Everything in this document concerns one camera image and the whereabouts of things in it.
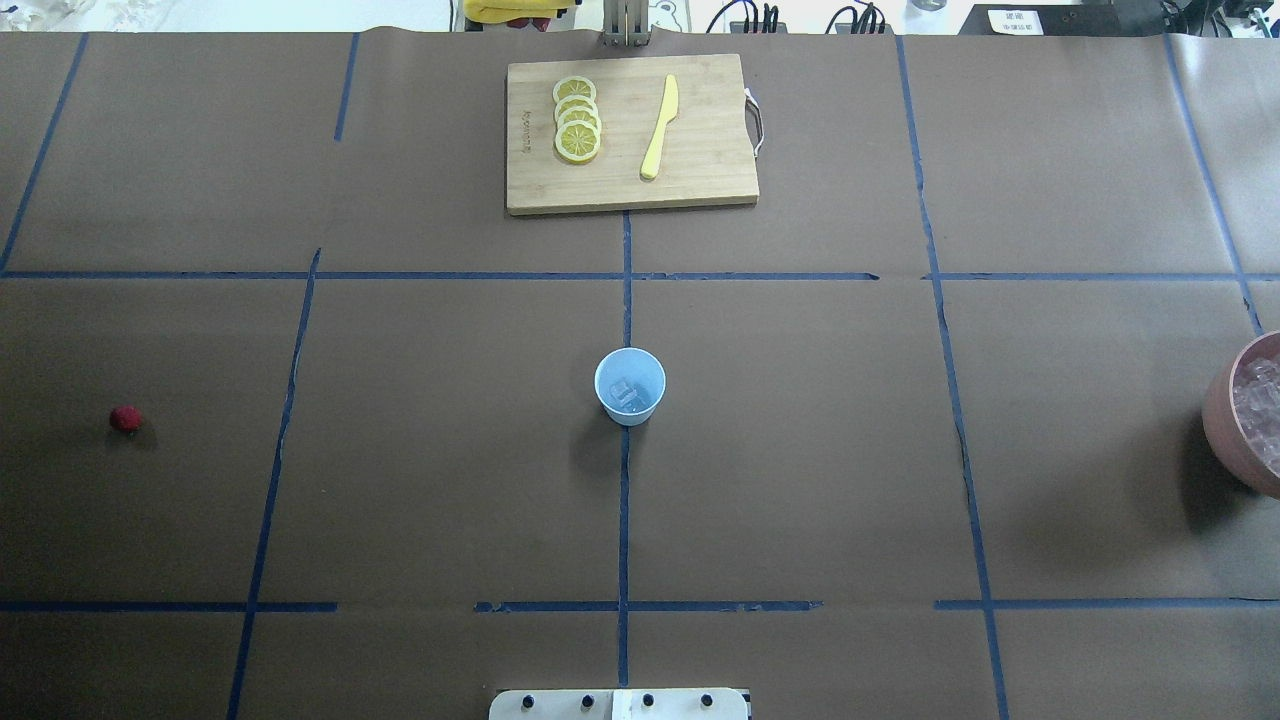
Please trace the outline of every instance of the red berry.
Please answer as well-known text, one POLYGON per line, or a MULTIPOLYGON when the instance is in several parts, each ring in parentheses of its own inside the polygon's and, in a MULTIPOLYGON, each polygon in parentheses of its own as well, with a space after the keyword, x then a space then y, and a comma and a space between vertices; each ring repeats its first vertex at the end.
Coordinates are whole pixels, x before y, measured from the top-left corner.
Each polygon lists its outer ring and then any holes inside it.
POLYGON ((132 405, 122 405, 111 410, 111 427, 122 433, 134 433, 142 427, 142 413, 132 405))

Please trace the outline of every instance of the knife handle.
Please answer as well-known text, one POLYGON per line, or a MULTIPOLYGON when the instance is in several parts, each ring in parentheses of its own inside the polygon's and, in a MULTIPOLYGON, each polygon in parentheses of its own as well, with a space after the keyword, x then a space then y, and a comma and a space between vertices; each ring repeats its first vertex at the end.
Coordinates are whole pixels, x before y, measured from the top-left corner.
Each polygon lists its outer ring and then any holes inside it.
POLYGON ((645 150, 644 161, 640 163, 640 177, 644 179, 658 177, 658 167, 662 164, 662 143, 666 138, 667 123, 659 120, 658 127, 653 128, 653 140, 649 141, 649 150, 645 150))

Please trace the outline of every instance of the lemon slice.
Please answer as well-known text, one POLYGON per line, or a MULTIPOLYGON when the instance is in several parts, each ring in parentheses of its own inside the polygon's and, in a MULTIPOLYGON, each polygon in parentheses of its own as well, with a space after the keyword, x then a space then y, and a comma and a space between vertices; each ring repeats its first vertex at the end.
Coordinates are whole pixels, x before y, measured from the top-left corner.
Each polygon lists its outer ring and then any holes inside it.
POLYGON ((591 100, 585 95, 566 95, 559 102, 556 104, 556 117, 559 118, 564 114, 564 110, 568 110, 570 108, 586 108, 596 115, 600 114, 600 109, 595 106, 595 100, 591 100))
POLYGON ((582 95, 595 100, 595 83, 582 76, 570 76, 556 83, 552 90, 552 99, 559 102, 570 95, 582 95))
POLYGON ((556 152, 570 163, 589 163, 600 151, 600 131, 586 120, 570 120, 556 131, 556 152))
POLYGON ((600 115, 595 114, 595 110, 581 105, 570 108, 568 110, 561 113, 561 115, 556 118, 556 127, 561 127, 564 123, 573 120, 584 120, 595 126, 595 129, 600 129, 600 115))

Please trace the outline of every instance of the cup rim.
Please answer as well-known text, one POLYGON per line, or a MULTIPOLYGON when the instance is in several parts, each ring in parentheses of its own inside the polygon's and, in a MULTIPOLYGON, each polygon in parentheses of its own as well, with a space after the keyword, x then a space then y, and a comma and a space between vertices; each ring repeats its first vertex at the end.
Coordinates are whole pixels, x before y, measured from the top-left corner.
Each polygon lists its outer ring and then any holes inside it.
POLYGON ((635 346, 620 347, 613 352, 609 352, 608 355, 602 357, 599 364, 595 365, 595 378, 591 384, 595 386, 595 398, 600 401, 600 405, 603 405, 605 410, 617 414, 620 418, 635 418, 637 415, 644 415, 645 413, 653 413, 653 409, 657 407, 659 402, 662 402, 662 397, 667 395, 667 369, 662 366, 662 361, 658 360, 658 357, 655 357, 653 352, 649 352, 643 347, 635 347, 635 346), (604 396, 600 395, 600 370, 604 369, 604 364, 609 361, 609 357, 613 357, 620 352, 640 352, 648 356, 650 360, 654 361, 655 365, 658 365, 658 373, 662 374, 662 389, 658 391, 658 397, 653 398, 653 402, 649 404, 649 407, 645 407, 639 413, 623 413, 621 410, 614 410, 613 407, 609 407, 609 404, 604 401, 604 396))

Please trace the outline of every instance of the bowl of ice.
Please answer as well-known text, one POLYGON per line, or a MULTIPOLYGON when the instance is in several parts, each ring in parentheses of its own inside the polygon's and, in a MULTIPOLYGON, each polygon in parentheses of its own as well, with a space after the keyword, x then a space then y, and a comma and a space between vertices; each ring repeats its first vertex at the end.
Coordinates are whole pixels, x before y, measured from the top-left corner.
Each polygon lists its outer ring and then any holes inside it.
POLYGON ((1254 340, 1222 368, 1201 415, 1222 465, 1253 489, 1280 498, 1280 332, 1254 340))

